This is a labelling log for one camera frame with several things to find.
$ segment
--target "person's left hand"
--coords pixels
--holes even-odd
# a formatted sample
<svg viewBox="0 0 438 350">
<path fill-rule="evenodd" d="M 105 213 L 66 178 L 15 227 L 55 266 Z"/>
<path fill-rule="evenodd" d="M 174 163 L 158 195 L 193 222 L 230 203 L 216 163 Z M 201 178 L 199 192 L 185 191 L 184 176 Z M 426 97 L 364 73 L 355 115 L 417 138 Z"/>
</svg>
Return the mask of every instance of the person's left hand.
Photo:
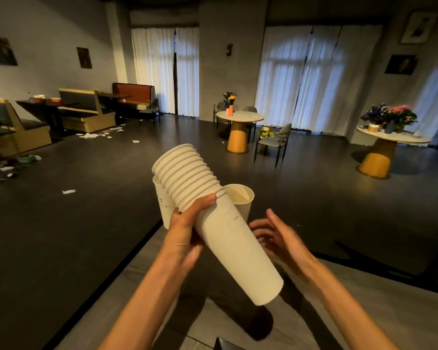
<svg viewBox="0 0 438 350">
<path fill-rule="evenodd" d="M 188 273 L 192 270 L 203 250 L 203 240 L 193 231 L 196 216 L 211 207 L 216 199 L 214 193 L 198 198 L 183 213 L 175 209 L 170 218 L 169 232 L 165 236 L 160 254 L 180 265 L 184 272 Z"/>
</svg>

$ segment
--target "paper cup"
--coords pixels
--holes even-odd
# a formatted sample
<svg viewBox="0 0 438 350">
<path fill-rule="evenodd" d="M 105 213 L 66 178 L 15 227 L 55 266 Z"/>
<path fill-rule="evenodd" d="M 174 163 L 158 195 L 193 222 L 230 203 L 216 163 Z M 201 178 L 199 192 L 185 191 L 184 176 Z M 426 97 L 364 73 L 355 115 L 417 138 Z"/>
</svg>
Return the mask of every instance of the paper cup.
<svg viewBox="0 0 438 350">
<path fill-rule="evenodd" d="M 153 176 L 153 183 L 156 187 L 157 202 L 159 203 L 159 208 L 161 209 L 163 225 L 166 229 L 169 229 L 170 218 L 175 210 L 175 203 L 170 198 L 169 194 L 167 194 L 167 191 L 159 182 L 157 176 Z"/>
<path fill-rule="evenodd" d="M 224 189 L 240 215 L 245 221 L 248 221 L 251 203 L 255 198 L 254 192 L 249 187 L 241 184 L 228 184 L 224 186 Z"/>
<path fill-rule="evenodd" d="M 152 170 L 180 211 L 199 197 L 216 194 L 216 204 L 198 215 L 196 231 L 255 305 L 273 300 L 283 286 L 282 278 L 193 146 L 174 147 L 156 161 Z M 253 200 L 247 197 L 249 201 L 242 203 L 249 203 L 246 215 Z"/>
</svg>

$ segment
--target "forearm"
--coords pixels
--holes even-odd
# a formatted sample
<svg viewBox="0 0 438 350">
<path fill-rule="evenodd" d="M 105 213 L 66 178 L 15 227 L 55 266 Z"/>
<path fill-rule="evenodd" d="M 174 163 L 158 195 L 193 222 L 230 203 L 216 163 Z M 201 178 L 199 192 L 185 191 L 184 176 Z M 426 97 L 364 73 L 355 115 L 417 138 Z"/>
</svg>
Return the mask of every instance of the forearm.
<svg viewBox="0 0 438 350">
<path fill-rule="evenodd" d="M 184 278 L 160 253 L 99 350 L 150 349 Z"/>
<path fill-rule="evenodd" d="M 303 272 L 352 350 L 398 350 L 328 268 L 316 260 Z"/>
</svg>

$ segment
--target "wooden table base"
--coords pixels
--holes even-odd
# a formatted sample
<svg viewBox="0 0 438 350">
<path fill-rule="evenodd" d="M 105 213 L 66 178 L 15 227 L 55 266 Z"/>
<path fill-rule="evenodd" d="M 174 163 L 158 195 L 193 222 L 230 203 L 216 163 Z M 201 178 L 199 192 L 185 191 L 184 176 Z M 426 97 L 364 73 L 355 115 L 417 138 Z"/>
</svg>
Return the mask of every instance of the wooden table base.
<svg viewBox="0 0 438 350">
<path fill-rule="evenodd" d="M 227 150 L 235 153 L 247 152 L 246 123 L 232 122 Z"/>
<path fill-rule="evenodd" d="M 369 177 L 386 178 L 396 145 L 396 141 L 376 139 L 371 152 L 365 157 L 362 164 L 357 167 L 358 171 Z"/>
</svg>

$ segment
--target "pink flower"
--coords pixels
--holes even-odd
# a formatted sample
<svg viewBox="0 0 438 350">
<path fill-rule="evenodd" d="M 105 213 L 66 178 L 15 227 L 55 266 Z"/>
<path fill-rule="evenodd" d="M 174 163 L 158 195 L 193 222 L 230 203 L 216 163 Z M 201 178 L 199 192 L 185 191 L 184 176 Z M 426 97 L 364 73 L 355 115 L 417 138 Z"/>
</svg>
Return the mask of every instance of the pink flower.
<svg viewBox="0 0 438 350">
<path fill-rule="evenodd" d="M 410 105 L 398 105 L 396 107 L 390 107 L 390 112 L 391 113 L 402 113 L 403 111 L 410 111 L 411 110 L 411 106 Z"/>
</svg>

